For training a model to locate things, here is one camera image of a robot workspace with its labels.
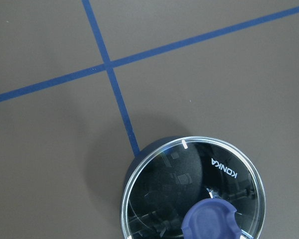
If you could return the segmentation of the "dark blue saucepan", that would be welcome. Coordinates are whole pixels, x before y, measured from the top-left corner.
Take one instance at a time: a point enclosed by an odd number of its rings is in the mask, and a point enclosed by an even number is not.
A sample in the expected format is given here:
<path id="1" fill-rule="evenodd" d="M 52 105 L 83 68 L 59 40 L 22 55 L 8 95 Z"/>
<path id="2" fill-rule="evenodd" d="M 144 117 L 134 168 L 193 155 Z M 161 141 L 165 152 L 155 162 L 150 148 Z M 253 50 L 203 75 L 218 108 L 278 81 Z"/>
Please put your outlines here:
<path id="1" fill-rule="evenodd" d="M 152 159 L 158 154 L 158 151 L 161 148 L 164 148 L 166 145 L 170 144 L 172 141 L 179 140 L 183 138 L 181 135 L 173 135 L 160 138 L 148 144 L 143 148 L 132 160 L 131 164 L 128 167 L 128 170 L 125 175 L 124 184 L 123 184 L 123 193 L 125 193 L 128 184 L 132 179 L 141 172 L 145 166 L 152 161 Z"/>

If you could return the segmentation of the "glass lid with blue knob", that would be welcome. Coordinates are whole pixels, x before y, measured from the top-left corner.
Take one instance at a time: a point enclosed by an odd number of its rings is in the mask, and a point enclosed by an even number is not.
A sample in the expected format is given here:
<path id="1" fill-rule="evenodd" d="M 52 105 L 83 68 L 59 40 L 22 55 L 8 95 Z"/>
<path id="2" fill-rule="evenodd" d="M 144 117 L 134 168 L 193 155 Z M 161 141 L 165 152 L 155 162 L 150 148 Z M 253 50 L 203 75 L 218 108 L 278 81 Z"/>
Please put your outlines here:
<path id="1" fill-rule="evenodd" d="M 123 193 L 126 239 L 258 239 L 266 212 L 251 160 L 220 139 L 172 141 Z"/>

